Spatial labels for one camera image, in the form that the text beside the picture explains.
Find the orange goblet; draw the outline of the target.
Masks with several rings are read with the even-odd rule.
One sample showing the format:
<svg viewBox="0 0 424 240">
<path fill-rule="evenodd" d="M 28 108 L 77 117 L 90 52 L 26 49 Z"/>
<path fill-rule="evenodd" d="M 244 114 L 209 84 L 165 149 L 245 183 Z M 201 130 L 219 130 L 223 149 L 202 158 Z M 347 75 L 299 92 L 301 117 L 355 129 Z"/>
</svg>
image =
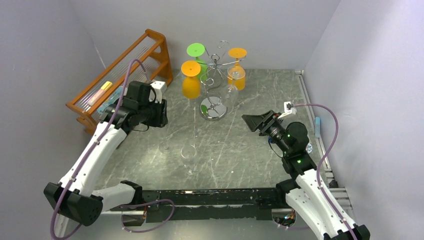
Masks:
<svg viewBox="0 0 424 240">
<path fill-rule="evenodd" d="M 195 60 L 185 61 L 181 65 L 181 72 L 185 76 L 182 82 L 182 94 L 188 99 L 196 99 L 201 94 L 201 83 L 198 74 L 201 66 Z"/>
<path fill-rule="evenodd" d="M 246 86 L 246 71 L 240 61 L 247 56 L 247 51 L 244 48 L 234 47 L 228 51 L 228 55 L 235 59 L 234 65 L 227 69 L 228 83 L 234 84 L 239 91 L 242 91 Z"/>
</svg>

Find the clear wine glass front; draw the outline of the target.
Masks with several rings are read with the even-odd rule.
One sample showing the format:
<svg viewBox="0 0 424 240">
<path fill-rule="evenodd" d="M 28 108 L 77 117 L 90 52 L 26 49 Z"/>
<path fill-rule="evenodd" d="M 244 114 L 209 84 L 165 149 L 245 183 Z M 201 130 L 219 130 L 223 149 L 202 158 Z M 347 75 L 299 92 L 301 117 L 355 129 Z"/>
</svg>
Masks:
<svg viewBox="0 0 424 240">
<path fill-rule="evenodd" d="M 185 144 L 180 150 L 180 155 L 185 172 L 188 175 L 194 175 L 195 163 L 197 161 L 197 148 L 192 144 Z"/>
</svg>

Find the green plastic goblet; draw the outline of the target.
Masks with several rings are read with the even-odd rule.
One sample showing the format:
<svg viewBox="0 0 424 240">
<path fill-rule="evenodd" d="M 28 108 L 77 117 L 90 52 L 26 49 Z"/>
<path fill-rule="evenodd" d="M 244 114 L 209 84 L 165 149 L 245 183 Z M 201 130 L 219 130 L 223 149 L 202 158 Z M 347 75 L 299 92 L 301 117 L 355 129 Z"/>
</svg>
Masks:
<svg viewBox="0 0 424 240">
<path fill-rule="evenodd" d="M 201 43 L 195 42 L 187 47 L 186 52 L 200 65 L 200 73 L 197 75 L 197 78 L 202 82 L 206 81 L 208 78 L 208 65 L 203 59 L 201 59 L 201 56 L 206 52 L 205 46 Z"/>
</svg>

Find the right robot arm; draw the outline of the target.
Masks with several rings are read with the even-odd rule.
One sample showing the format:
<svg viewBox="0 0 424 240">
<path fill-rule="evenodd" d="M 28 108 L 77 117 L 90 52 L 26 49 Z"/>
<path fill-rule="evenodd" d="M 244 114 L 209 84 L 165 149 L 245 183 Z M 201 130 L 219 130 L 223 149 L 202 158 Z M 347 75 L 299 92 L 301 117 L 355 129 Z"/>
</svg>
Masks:
<svg viewBox="0 0 424 240">
<path fill-rule="evenodd" d="M 252 132 L 267 136 L 282 151 L 282 166 L 291 178 L 276 184 L 276 204 L 293 209 L 319 240 L 369 240 L 368 228 L 343 210 L 321 180 L 319 168 L 306 150 L 310 142 L 307 127 L 299 121 L 283 126 L 279 117 L 272 110 L 242 115 Z"/>
</svg>

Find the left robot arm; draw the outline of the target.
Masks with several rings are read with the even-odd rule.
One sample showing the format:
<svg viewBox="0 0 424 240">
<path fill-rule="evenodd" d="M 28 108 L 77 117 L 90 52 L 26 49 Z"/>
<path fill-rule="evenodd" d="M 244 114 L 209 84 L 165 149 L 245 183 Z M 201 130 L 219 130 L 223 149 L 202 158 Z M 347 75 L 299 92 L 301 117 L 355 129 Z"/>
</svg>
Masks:
<svg viewBox="0 0 424 240">
<path fill-rule="evenodd" d="M 107 106 L 93 137 L 77 162 L 58 183 L 44 188 L 50 205 L 59 204 L 58 213 L 83 226 L 92 225 L 102 212 L 125 205 L 137 210 L 144 203 L 143 188 L 123 180 L 118 185 L 95 189 L 96 180 L 112 153 L 139 124 L 163 128 L 168 123 L 164 81 L 150 84 L 131 81 L 126 87 L 119 109 L 117 101 Z"/>
</svg>

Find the clear wine glass handled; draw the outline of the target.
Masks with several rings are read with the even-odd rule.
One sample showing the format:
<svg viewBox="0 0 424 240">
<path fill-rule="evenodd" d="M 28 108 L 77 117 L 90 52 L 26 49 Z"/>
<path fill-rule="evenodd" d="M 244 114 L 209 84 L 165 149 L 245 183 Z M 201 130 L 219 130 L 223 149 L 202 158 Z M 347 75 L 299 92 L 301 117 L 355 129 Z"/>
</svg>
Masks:
<svg viewBox="0 0 424 240">
<path fill-rule="evenodd" d="M 227 73 L 227 85 L 221 91 L 221 100 L 224 106 L 232 109 L 236 104 L 237 98 L 239 96 L 239 90 L 233 83 L 229 83 L 228 73 Z"/>
</svg>

